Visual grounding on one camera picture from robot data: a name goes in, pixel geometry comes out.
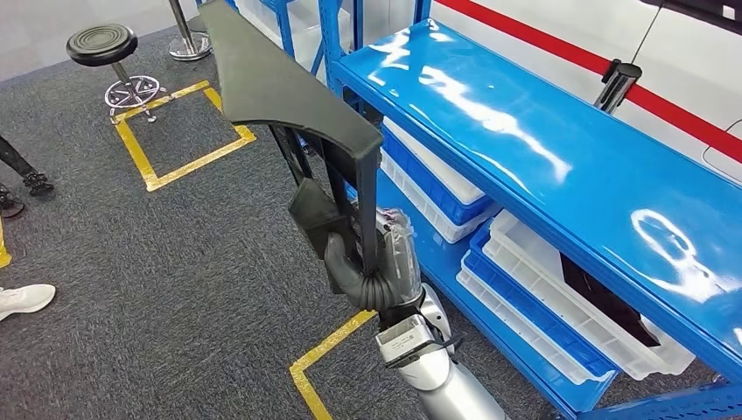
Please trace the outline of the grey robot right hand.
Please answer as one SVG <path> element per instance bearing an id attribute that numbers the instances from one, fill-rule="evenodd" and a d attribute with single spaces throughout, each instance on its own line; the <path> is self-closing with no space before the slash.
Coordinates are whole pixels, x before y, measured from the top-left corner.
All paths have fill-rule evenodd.
<path id="1" fill-rule="evenodd" d="M 360 309 L 386 310 L 419 299 L 424 289 L 408 216 L 398 208 L 376 209 L 381 248 L 374 274 L 364 275 L 347 257 L 339 234 L 330 233 L 324 263 L 339 291 Z"/>

